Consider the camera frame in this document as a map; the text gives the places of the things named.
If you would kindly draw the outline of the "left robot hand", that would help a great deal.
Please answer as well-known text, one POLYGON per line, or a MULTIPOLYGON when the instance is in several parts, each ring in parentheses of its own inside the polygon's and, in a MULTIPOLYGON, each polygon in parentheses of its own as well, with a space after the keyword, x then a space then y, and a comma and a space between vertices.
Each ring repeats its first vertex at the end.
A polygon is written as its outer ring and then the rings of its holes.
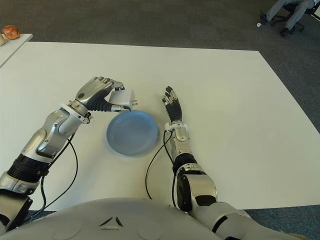
POLYGON ((120 91, 125 87, 122 82, 103 76, 94 76, 77 92, 75 100, 82 104, 88 111, 99 112, 130 112, 131 108, 124 105, 110 103, 105 100, 112 90, 120 91))

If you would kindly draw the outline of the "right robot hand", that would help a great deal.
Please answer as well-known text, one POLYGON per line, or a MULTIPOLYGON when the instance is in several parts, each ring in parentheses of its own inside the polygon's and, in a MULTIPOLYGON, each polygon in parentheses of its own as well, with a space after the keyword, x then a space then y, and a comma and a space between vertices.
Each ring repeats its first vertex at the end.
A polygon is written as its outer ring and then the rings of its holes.
POLYGON ((161 97, 161 100, 165 106, 170 121, 182 121, 182 108, 178 96, 172 87, 167 86, 165 88, 165 93, 161 97))

